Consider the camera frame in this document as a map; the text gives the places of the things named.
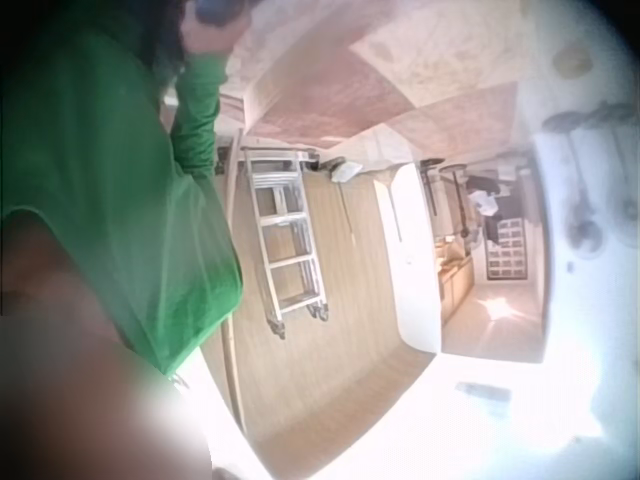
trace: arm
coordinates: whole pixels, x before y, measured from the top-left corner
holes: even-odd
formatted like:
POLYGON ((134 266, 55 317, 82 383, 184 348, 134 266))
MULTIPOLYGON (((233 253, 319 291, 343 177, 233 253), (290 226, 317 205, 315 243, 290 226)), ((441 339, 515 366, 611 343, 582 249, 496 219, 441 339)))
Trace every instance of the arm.
POLYGON ((220 112, 219 88, 226 79, 227 59, 217 54, 191 55, 178 77, 178 109, 171 141, 175 161, 185 173, 208 176, 213 168, 215 133, 220 112))

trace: white wall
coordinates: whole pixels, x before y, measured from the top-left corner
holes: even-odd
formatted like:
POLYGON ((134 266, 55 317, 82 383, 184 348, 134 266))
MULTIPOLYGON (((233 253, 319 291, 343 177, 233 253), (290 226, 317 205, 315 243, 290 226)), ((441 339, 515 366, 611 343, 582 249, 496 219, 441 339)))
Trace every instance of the white wall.
MULTIPOLYGON (((580 132, 575 140, 595 207, 603 211, 611 169, 602 134, 580 132)), ((615 237, 590 260, 570 249, 566 143, 540 135, 536 147, 552 242, 544 363, 439 355, 373 429, 314 479, 637 478, 638 251, 615 237), (511 401, 456 390, 471 381, 508 388, 511 401)))
POLYGON ((375 188, 400 337, 418 350, 440 352, 440 293, 433 234, 420 176, 415 165, 409 164, 398 170, 390 188, 379 181, 375 182, 375 188))

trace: wall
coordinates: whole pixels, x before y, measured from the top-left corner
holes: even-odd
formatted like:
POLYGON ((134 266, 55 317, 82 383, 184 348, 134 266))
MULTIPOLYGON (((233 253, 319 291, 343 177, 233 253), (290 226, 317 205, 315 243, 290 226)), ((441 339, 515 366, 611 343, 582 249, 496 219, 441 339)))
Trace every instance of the wall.
POLYGON ((422 181, 415 165, 397 170, 390 187, 375 181, 386 239, 400 337, 421 351, 441 345, 435 247, 422 181))
MULTIPOLYGON (((285 316, 287 339, 266 324, 262 260, 241 172, 233 237, 244 276, 244 298, 234 314, 240 386, 248 435, 263 441, 322 408, 402 343, 398 334, 389 261, 373 180, 354 178, 342 186, 353 238, 339 187, 324 175, 306 174, 305 185, 329 303, 329 322, 306 309, 285 316)), ((273 258, 289 255, 286 234, 266 236, 273 258)), ((294 293, 295 271, 275 278, 278 289, 294 293)), ((203 348, 214 378, 224 380, 220 342, 203 348)))
MULTIPOLYGON (((599 211, 606 211, 613 171, 603 133, 574 138, 599 211)), ((631 139, 637 145, 638 137, 631 139)), ((600 217, 610 234, 606 248, 591 259, 576 255, 564 235, 573 175, 563 162, 566 142, 539 135, 536 147, 552 247, 543 364, 439 355, 394 408, 314 480, 638 478, 638 250, 600 217), (472 397, 459 390, 460 382, 508 389, 510 397, 472 397)))

